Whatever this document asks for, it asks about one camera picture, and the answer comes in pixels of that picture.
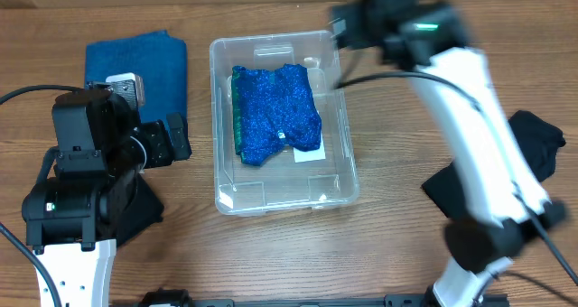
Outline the sparkly blue green fabric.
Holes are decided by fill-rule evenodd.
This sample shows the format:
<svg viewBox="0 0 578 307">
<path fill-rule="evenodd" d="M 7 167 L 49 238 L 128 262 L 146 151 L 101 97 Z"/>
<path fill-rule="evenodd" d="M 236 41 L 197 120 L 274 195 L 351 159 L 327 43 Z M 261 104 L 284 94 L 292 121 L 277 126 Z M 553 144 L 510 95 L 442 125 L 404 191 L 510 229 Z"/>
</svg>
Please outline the sparkly blue green fabric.
<svg viewBox="0 0 578 307">
<path fill-rule="evenodd" d="M 235 152 L 243 164 L 260 166 L 287 146 L 304 152 L 319 148 L 322 119 L 304 66 L 235 66 L 230 84 Z"/>
</svg>

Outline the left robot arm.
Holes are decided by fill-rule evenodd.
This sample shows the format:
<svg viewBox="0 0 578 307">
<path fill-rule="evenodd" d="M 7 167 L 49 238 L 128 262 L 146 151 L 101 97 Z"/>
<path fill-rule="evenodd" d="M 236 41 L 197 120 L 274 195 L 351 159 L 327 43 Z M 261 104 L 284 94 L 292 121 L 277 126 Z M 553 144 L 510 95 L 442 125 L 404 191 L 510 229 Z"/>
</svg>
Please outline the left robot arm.
<svg viewBox="0 0 578 307">
<path fill-rule="evenodd" d="M 58 145 L 22 205 L 43 306 L 106 306 L 117 249 L 163 220 L 141 173 L 191 155 L 179 113 L 141 121 L 135 98 L 108 89 L 60 95 Z"/>
</svg>

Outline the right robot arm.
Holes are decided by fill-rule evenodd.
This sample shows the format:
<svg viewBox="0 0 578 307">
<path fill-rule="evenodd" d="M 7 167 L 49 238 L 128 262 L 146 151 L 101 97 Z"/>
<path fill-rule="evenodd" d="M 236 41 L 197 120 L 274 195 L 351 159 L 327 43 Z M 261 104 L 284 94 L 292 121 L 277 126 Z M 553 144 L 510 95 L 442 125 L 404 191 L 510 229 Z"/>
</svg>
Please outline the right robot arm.
<svg viewBox="0 0 578 307">
<path fill-rule="evenodd" d="M 547 240 L 566 212 L 521 153 L 485 54 L 445 1 L 357 0 L 332 7 L 331 26 L 339 47 L 377 47 L 391 76 L 410 82 L 443 132 L 464 191 L 468 214 L 444 231 L 451 256 L 443 275 L 425 293 L 386 304 L 486 305 L 492 282 L 526 244 Z"/>
</svg>

